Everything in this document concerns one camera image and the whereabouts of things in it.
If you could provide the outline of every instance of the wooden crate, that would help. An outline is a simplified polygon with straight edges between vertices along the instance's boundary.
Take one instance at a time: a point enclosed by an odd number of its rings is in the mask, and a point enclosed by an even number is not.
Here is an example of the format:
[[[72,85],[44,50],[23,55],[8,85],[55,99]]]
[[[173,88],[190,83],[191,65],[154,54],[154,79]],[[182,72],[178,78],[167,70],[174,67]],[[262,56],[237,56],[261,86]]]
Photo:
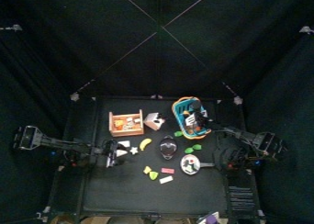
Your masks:
[[[114,115],[110,112],[110,132],[114,137],[143,134],[142,110],[138,114]]]

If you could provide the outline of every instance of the small toy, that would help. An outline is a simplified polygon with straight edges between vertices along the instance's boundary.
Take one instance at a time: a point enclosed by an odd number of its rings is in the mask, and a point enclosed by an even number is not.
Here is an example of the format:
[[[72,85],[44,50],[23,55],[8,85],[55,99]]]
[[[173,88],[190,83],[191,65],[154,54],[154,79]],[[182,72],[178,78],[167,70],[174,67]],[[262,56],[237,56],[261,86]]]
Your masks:
[[[173,176],[166,176],[165,178],[161,178],[161,179],[159,179],[159,182],[161,182],[162,184],[166,184],[166,183],[169,183],[170,181],[173,181]]]
[[[146,166],[143,169],[143,173],[149,174],[151,171],[153,171],[153,169],[149,166]]]
[[[122,144],[125,147],[130,147],[130,140],[119,140],[119,144]]]
[[[174,132],[174,137],[181,137],[182,135],[183,135],[183,132],[182,132],[182,131]]]
[[[138,147],[133,147],[133,149],[130,150],[130,152],[133,153],[133,155],[138,154],[138,153],[139,153]]]
[[[151,180],[157,180],[157,178],[158,178],[158,172],[151,171],[151,172],[150,172],[150,178],[151,178]]]
[[[166,118],[162,116],[161,113],[151,113],[147,115],[143,123],[153,129],[159,130],[162,124],[165,123]]]
[[[195,151],[199,151],[202,149],[202,145],[201,144],[195,144],[193,147],[186,148],[185,153],[186,154],[191,154]]]
[[[163,172],[165,174],[174,174],[174,169],[162,168],[162,172]]]
[[[141,144],[141,149],[142,151],[145,150],[146,146],[153,142],[151,139],[145,139]]]

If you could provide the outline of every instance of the black curtain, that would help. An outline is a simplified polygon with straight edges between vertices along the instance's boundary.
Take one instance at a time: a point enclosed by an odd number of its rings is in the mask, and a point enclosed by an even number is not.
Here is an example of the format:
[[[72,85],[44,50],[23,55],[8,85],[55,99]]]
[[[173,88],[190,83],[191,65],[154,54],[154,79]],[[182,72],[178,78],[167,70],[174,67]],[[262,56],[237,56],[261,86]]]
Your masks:
[[[8,10],[2,10],[2,17]],[[19,24],[11,16],[2,28]],[[12,151],[19,126],[63,137],[70,96],[23,31],[0,30],[0,221],[32,219],[47,205],[54,173],[50,150]]]
[[[246,99],[249,129],[276,132],[289,147],[286,159],[258,173],[263,211],[276,223],[314,221],[313,53],[314,37],[305,34]]]

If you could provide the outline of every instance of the yellow object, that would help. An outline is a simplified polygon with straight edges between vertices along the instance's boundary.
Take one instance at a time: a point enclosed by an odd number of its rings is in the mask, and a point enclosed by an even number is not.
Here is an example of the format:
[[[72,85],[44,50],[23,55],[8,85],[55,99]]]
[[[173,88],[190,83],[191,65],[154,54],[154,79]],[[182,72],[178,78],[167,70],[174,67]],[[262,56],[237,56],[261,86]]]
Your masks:
[[[141,149],[142,149],[142,151],[143,151],[143,149],[146,148],[146,146],[147,146],[151,142],[153,142],[151,139],[145,139],[145,140],[142,141],[142,144],[141,144]]]
[[[158,178],[158,172],[150,172],[150,178],[153,179],[153,180],[157,180],[157,178]]]
[[[117,127],[123,126],[123,124],[125,124],[125,121],[121,120],[121,119],[117,119],[117,120],[114,121],[114,125],[115,125]]]
[[[143,170],[143,173],[145,173],[145,174],[149,174],[151,171],[153,171],[153,169],[151,169],[149,166],[146,166],[146,167],[145,167],[145,170]]]

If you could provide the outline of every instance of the teal basket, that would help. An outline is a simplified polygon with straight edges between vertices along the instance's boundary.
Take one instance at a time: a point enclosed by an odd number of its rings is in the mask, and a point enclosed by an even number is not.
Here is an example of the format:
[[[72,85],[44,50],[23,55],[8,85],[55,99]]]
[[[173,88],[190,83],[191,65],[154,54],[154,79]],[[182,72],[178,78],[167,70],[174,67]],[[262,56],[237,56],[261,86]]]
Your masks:
[[[201,101],[201,99],[195,96],[185,96],[182,97],[174,104],[173,104],[173,113],[175,115],[181,130],[183,132],[183,135],[190,140],[198,140],[202,139],[210,132],[210,129],[202,129],[202,130],[189,130],[186,127],[186,118],[185,118],[185,111],[191,112],[191,104],[195,101]]]

